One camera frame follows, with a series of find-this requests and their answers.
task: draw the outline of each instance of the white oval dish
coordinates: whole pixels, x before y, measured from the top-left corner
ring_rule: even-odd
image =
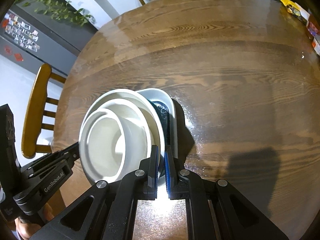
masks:
[[[123,126],[109,109],[94,111],[80,129],[81,165],[91,183],[111,183],[120,176],[125,160],[126,142]]]
[[[177,135],[177,120],[176,109],[171,97],[161,89],[146,88],[138,90],[137,93],[144,96],[149,101],[159,101],[165,104],[170,114],[170,145],[174,158],[178,158],[178,135]]]
[[[154,137],[154,143],[159,147],[159,154],[161,155],[160,160],[164,159],[164,151],[165,151],[165,145],[164,145],[164,133],[162,130],[160,119],[156,113],[156,110],[153,108],[151,103],[144,98],[139,93],[129,90],[129,89],[115,89],[111,90],[102,96],[100,96],[89,108],[87,111],[84,120],[81,124],[81,129],[84,126],[84,123],[86,122],[86,119],[90,114],[92,114],[95,110],[97,110],[101,105],[104,103],[116,99],[116,98],[122,98],[126,99],[132,103],[134,103],[144,115],[145,119],[147,120],[149,129]]]
[[[145,119],[141,110],[134,103],[126,99],[121,99],[121,98],[112,99],[102,104],[98,109],[101,109],[101,108],[106,108],[113,111],[117,115],[117,117],[120,119],[120,121],[124,121],[125,123],[133,122],[135,125],[138,125],[139,127],[142,127],[144,129],[144,136],[147,137],[147,151],[146,151],[146,154],[143,155],[144,156],[143,158],[139,158],[138,156],[136,156],[135,157],[136,159],[132,160],[134,162],[139,160],[137,168],[134,169],[134,170],[137,170],[139,168],[140,161],[142,159],[150,157],[151,146],[154,143],[153,135],[149,129],[147,120]],[[142,136],[142,135],[138,133],[132,135],[133,138],[137,136]]]
[[[141,160],[150,157],[153,136],[144,115],[134,103],[116,98],[102,104],[99,109],[103,108],[114,112],[124,129],[127,148],[122,173],[118,178],[121,179],[127,173],[139,169]]]

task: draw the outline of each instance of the wooden table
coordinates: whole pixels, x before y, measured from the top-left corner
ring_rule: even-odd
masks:
[[[320,71],[304,26],[270,0],[156,0],[104,25],[64,85],[54,150],[103,93],[160,88],[177,103],[179,158],[228,179],[290,239],[320,209]],[[81,164],[66,205],[90,184]],[[134,239],[186,239],[184,201],[139,202]]]

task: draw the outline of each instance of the stacked bowls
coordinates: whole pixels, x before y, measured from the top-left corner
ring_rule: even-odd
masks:
[[[139,93],[112,90],[89,108],[81,125],[79,151],[89,181],[108,183],[137,170],[155,144],[164,156],[164,132],[153,105]]]

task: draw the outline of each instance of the screw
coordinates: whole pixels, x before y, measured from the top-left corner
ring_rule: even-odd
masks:
[[[228,182],[225,179],[219,179],[218,185],[221,187],[225,187],[226,185],[228,185]]]
[[[136,172],[134,173],[137,177],[143,176],[144,175],[144,171],[143,170],[136,170]]]
[[[107,183],[104,180],[100,180],[97,182],[98,188],[104,188],[107,185]]]
[[[190,174],[190,171],[188,171],[188,170],[181,170],[181,171],[180,171],[180,174],[181,174],[182,176],[188,176],[188,175]]]

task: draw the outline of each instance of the food package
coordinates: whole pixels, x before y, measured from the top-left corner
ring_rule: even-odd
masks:
[[[307,30],[307,35],[311,40],[313,40],[317,34],[320,34],[320,25],[312,14],[310,15],[309,22],[307,24]]]
[[[291,0],[280,0],[287,11],[297,17],[304,25],[307,25],[310,14],[297,3]]]
[[[312,47],[315,49],[316,53],[320,56],[320,36],[316,35],[312,42]]]

